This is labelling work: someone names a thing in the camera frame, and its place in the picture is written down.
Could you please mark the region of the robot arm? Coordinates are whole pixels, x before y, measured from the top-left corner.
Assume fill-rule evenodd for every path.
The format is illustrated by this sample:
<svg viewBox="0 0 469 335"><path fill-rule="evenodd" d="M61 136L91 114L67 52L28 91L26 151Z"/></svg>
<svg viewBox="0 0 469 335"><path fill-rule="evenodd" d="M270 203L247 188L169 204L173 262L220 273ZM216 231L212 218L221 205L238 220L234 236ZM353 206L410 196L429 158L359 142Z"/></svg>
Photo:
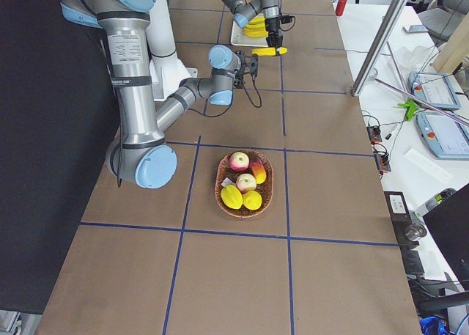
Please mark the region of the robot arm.
<svg viewBox="0 0 469 335"><path fill-rule="evenodd" d="M164 186L177 168L164 131L198 99L229 105L245 70L256 71L257 56L215 45L208 53L210 77L181 80L156 106L150 69L156 59L150 53L172 35L166 0L61 0L61 6L68 21L106 32L108 70L120 112L119 138L106 153L108 170L119 182Z"/></svg>
<svg viewBox="0 0 469 335"><path fill-rule="evenodd" d="M265 37L267 47L254 49L258 56L280 56L287 52L283 46L282 24L295 24L294 15L281 11L281 0L221 0L233 14L235 23L249 37Z"/></svg>

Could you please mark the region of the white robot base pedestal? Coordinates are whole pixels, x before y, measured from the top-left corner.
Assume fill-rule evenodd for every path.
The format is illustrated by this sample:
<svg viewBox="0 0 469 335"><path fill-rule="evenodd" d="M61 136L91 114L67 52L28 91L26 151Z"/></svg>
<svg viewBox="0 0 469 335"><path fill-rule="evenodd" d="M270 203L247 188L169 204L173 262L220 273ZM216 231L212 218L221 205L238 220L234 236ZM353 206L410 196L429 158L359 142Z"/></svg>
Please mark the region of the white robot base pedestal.
<svg viewBox="0 0 469 335"><path fill-rule="evenodd" d="M197 77L198 70L186 67L177 55L167 0L156 0L149 15L146 36L153 98L164 101L179 88L183 79Z"/></svg>

